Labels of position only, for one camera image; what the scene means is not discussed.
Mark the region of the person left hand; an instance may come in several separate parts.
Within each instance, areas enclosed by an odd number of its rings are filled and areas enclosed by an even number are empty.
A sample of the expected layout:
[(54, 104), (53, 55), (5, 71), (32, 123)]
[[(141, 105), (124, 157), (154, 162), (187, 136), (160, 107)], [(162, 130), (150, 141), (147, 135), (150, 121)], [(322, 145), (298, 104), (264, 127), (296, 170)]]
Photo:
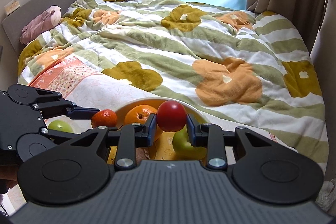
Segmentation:
[(1, 166), (1, 180), (4, 180), (6, 186), (12, 189), (18, 184), (17, 174), (19, 167), (17, 165), (3, 165)]

